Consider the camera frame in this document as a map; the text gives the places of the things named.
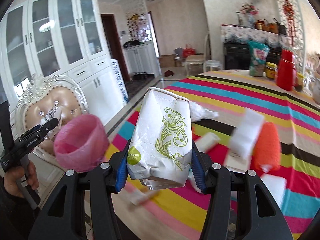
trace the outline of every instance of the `person's arm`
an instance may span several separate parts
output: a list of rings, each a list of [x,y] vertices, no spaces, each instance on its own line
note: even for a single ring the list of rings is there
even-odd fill
[[[31,161],[28,171],[30,176],[27,183],[35,190],[39,187],[39,181],[36,167]],[[22,178],[23,175],[22,167],[15,167],[6,172],[0,182],[0,209],[21,236],[27,239],[40,209],[32,210],[19,190],[16,180]]]

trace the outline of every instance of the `green plastic bag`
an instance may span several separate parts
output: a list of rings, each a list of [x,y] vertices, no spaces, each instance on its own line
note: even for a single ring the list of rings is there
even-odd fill
[[[249,41],[248,42],[250,48],[250,76],[253,77],[262,77],[264,69],[266,67],[266,59],[270,48],[259,42]]]

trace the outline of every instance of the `cabinet handle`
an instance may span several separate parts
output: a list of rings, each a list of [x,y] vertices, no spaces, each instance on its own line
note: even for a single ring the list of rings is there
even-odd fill
[[[82,72],[80,72],[80,73],[78,73],[78,74],[77,74],[77,76],[78,76],[78,75],[81,75],[81,74],[82,74],[82,73],[84,73],[84,72],[85,72],[85,70],[84,70],[84,71],[82,71]]]

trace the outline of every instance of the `orange towel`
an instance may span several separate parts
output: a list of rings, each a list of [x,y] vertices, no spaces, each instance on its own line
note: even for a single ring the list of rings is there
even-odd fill
[[[268,173],[280,168],[281,144],[277,128],[273,123],[263,124],[253,154],[253,165],[257,170]]]

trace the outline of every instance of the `blue gripper pad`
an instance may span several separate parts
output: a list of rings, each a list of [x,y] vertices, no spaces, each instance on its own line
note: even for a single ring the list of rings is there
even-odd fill
[[[201,191],[203,191],[206,188],[205,172],[200,164],[200,161],[193,147],[192,147],[192,156],[191,156],[191,170],[192,170],[193,176],[195,177],[197,187]]]
[[[127,158],[123,158],[117,170],[117,181],[115,185],[116,191],[119,193],[124,187],[128,177]]]

